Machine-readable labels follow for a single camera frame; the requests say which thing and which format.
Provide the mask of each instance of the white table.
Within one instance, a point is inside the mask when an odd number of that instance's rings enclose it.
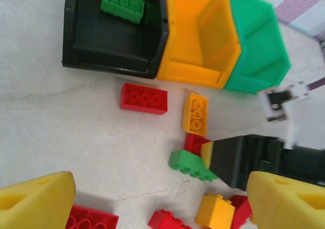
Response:
[[[76,204],[120,216],[118,228],[147,228],[155,209],[172,211],[193,228],[205,193],[229,198],[237,189],[201,182],[168,166],[182,149],[184,100],[209,98],[207,138],[260,134],[285,138],[288,122],[267,123],[254,95],[61,66],[64,0],[0,0],[0,187],[71,171]],[[281,26],[292,63],[282,86],[325,75],[319,45]],[[168,91],[163,115],[119,108],[125,82]],[[295,105],[299,145],[323,148],[325,87]]]

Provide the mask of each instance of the green storage bin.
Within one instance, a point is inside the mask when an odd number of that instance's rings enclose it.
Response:
[[[278,86],[290,68],[271,4],[231,0],[242,54],[224,89],[256,94]]]

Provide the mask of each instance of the storage bin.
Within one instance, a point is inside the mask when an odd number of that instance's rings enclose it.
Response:
[[[143,1],[134,23],[103,12],[102,0],[66,0],[62,65],[155,78],[168,38],[166,0]]]
[[[167,8],[157,78],[223,88],[241,53],[229,0],[167,0]]]
[[[257,93],[281,83],[290,68],[271,4],[231,0],[242,54],[225,89]]]

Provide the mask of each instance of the red lego brick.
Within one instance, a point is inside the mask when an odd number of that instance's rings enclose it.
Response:
[[[182,220],[174,218],[172,212],[166,210],[155,211],[148,226],[152,229],[192,229],[184,225]]]
[[[239,229],[246,219],[253,215],[247,196],[234,195],[229,199],[235,206],[235,213],[231,229]]]
[[[120,108],[163,115],[168,110],[167,91],[125,83]]]
[[[185,150],[201,156],[201,145],[209,143],[210,140],[196,134],[190,134],[185,139]]]
[[[73,205],[66,229],[116,229],[117,215]]]

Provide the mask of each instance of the striped cloth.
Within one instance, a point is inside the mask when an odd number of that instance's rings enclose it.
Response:
[[[280,21],[319,41],[325,40],[325,0],[266,0]]]

